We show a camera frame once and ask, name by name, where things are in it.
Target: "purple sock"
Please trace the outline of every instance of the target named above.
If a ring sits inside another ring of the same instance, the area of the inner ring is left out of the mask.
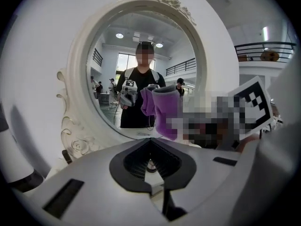
[[[155,105],[154,105],[154,101],[152,99],[152,94],[151,94],[151,91],[154,90],[155,88],[156,88],[155,86],[149,86],[140,91],[142,99],[143,99],[141,111],[146,116],[156,114]]]
[[[174,85],[162,87],[152,91],[152,98],[156,111],[156,130],[161,135],[176,140],[177,129],[172,129],[171,124],[166,123],[167,118],[177,118],[180,94]]]

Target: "black t-shirt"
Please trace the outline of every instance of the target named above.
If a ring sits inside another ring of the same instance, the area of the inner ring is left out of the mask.
[[[103,86],[101,84],[99,84],[99,86],[96,88],[96,92],[101,93],[102,89],[103,89]]]
[[[177,86],[175,86],[175,88],[180,93],[180,96],[184,96],[185,91],[184,91],[184,89],[182,87],[178,89]]]
[[[131,76],[128,78],[129,80],[133,80],[137,85],[137,99],[135,106],[128,107],[126,110],[122,110],[121,115],[121,128],[143,128],[154,126],[155,117],[145,116],[141,111],[141,106],[143,104],[143,99],[140,93],[140,90],[147,87],[149,84],[155,84],[156,81],[152,75],[151,70],[149,69],[146,73],[140,73],[137,67],[133,70]],[[117,91],[120,92],[122,90],[122,85],[125,81],[125,71],[121,73],[120,78],[117,84]],[[160,87],[165,87],[165,81],[163,76],[159,74],[159,81],[157,83]]]

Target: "black metal railing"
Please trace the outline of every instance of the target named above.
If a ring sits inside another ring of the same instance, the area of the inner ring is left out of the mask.
[[[174,65],[174,66],[166,69],[166,76],[172,75],[175,73],[181,73],[184,71],[193,70],[193,69],[196,69],[196,67],[197,67],[196,59],[192,58],[190,60],[184,61],[178,65]]]
[[[295,43],[261,42],[234,46],[238,61],[272,61],[287,63],[296,48]]]
[[[93,59],[100,67],[102,66],[103,57],[100,55],[100,53],[97,51],[97,49],[94,49],[92,59]]]

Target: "backpack strap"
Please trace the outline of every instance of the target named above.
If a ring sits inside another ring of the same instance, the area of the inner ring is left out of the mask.
[[[159,82],[160,76],[159,76],[159,74],[156,71],[154,71],[152,69],[150,69],[150,70],[151,70],[152,76],[154,77],[154,80],[155,80],[155,82],[157,84]]]
[[[134,68],[130,68],[128,70],[126,70],[126,72],[124,73],[124,77],[125,77],[125,80],[128,80],[133,72]]]

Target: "ornate mirror frame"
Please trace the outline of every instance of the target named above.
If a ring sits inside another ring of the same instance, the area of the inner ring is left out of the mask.
[[[209,84],[205,51],[196,23],[179,0],[118,0],[101,8],[84,23],[72,43],[67,68],[57,73],[57,78],[65,85],[57,94],[64,101],[61,139],[73,159],[133,139],[145,138],[128,135],[110,123],[92,99],[87,81],[90,67],[86,64],[90,58],[90,48],[95,46],[100,34],[113,20],[135,11],[157,12],[176,22],[186,33],[195,54],[196,91],[199,94],[204,92]]]

